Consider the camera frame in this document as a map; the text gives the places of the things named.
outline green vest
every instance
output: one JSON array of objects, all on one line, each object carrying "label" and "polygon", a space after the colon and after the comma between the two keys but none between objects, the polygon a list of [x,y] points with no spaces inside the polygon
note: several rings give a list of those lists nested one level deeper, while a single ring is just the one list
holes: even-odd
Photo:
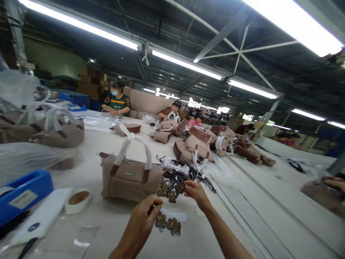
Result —
[{"label": "green vest", "polygon": [[[115,96],[111,96],[109,106],[112,107],[114,110],[122,110],[126,108],[125,98],[127,96],[123,95],[120,99],[117,99]],[[129,117],[129,112],[124,113],[123,116]]]}]

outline stacked boxes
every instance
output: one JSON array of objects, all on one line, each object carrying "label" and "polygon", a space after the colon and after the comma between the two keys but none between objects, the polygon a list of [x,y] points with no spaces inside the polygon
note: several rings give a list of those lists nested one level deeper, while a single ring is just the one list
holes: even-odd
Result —
[{"label": "stacked boxes", "polygon": [[104,90],[107,91],[107,75],[92,67],[85,67],[80,74],[77,92],[87,94],[91,100],[100,101],[104,98]]}]

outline blue crate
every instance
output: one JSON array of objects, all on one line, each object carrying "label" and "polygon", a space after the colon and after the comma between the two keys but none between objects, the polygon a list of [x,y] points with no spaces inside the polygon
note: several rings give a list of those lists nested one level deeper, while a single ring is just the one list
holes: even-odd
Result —
[{"label": "blue crate", "polygon": [[52,89],[51,91],[54,98],[70,101],[71,103],[79,105],[80,107],[85,105],[87,109],[90,109],[89,95],[61,89]]}]

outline pink shirt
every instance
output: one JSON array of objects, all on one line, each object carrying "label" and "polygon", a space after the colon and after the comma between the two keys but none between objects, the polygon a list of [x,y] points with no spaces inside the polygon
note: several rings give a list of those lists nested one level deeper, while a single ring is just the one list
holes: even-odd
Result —
[{"label": "pink shirt", "polygon": [[189,121],[189,126],[192,127],[192,126],[199,126],[199,127],[202,127],[202,123],[199,122],[199,123],[196,123],[194,119],[191,119]]}]

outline fluorescent light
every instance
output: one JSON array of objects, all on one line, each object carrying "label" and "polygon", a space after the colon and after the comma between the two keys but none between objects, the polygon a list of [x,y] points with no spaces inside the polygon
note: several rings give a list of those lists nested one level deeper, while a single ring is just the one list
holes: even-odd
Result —
[{"label": "fluorescent light", "polygon": [[160,53],[160,52],[158,52],[156,50],[152,50],[152,55],[157,56],[157,57],[162,58],[162,59],[165,59],[165,60],[168,60],[170,62],[173,62],[175,64],[183,66],[185,68],[191,69],[193,71],[199,72],[199,73],[204,74],[206,76],[213,77],[213,78],[215,78],[217,80],[221,80],[222,79],[222,76],[220,76],[220,75],[217,75],[215,73],[206,71],[205,69],[202,69],[202,68],[200,68],[200,67],[198,67],[198,66],[196,66],[194,64],[192,65],[192,63],[187,63],[187,62],[178,60],[176,58],[170,57],[170,56],[165,55],[163,53]]},{"label": "fluorescent light", "polygon": [[65,23],[68,23],[70,25],[73,25],[75,27],[78,27],[80,29],[83,29],[85,31],[88,31],[88,32],[91,32],[93,34],[96,34],[98,36],[101,36],[103,38],[106,38],[108,40],[111,40],[111,41],[114,41],[114,42],[117,42],[119,44],[122,44],[126,47],[129,47],[131,49],[134,49],[134,50],[137,50],[138,48],[141,48],[141,44],[140,43],[134,43],[132,41],[129,41],[129,40],[125,40],[124,38],[121,38],[121,37],[118,37],[114,34],[111,34],[109,32],[106,32],[104,30],[101,30],[99,28],[96,28],[94,26],[91,26],[85,22],[81,22],[81,20],[85,20],[81,17],[76,17],[76,19],[72,18],[72,14],[66,12],[66,11],[63,11],[61,9],[58,9],[58,8],[55,8],[55,7],[52,7],[52,6],[49,6],[48,4],[44,4],[43,5],[47,5],[49,6],[49,8],[43,6],[43,5],[40,5],[40,4],[37,4],[37,3],[34,3],[32,1],[29,1],[29,0],[19,0],[23,5],[25,5],[27,8],[30,8],[32,10],[35,10],[39,13],[42,13],[42,14],[45,14],[45,15],[48,15],[50,17],[53,17],[57,20],[60,20],[60,21],[63,21]]},{"label": "fluorescent light", "polygon": [[155,91],[152,91],[152,90],[149,90],[149,89],[146,89],[146,88],[144,88],[144,90],[147,91],[147,92],[155,93]]},{"label": "fluorescent light", "polygon": [[343,44],[293,0],[242,0],[304,46],[323,57]]},{"label": "fluorescent light", "polygon": [[285,128],[285,127],[283,127],[283,126],[279,126],[279,125],[276,125],[276,124],[267,123],[266,125],[275,126],[275,127],[278,127],[278,128],[283,128],[283,129],[285,129],[285,130],[291,130],[290,128]]},{"label": "fluorescent light", "polygon": [[308,113],[308,112],[304,112],[304,111],[299,110],[299,109],[293,109],[292,112],[298,113],[300,115],[303,115],[303,116],[306,116],[306,117],[309,117],[309,118],[312,118],[312,119],[315,119],[317,121],[324,121],[324,120],[326,120],[323,117],[319,117],[319,116],[316,116],[316,115]]},{"label": "fluorescent light", "polygon": [[256,93],[258,95],[262,95],[262,96],[270,98],[270,99],[277,99],[278,98],[277,95],[274,95],[274,94],[262,91],[262,90],[260,90],[258,88],[254,88],[254,87],[245,85],[243,83],[240,83],[240,82],[237,82],[237,81],[234,81],[234,80],[230,80],[229,85],[236,86],[236,87],[241,88],[243,90],[247,90],[249,92],[253,92],[253,93]]},{"label": "fluorescent light", "polygon": [[340,123],[337,123],[337,122],[327,122],[327,123],[330,124],[330,125],[333,125],[333,126],[345,129],[345,125],[343,125],[343,124],[340,124]]}]

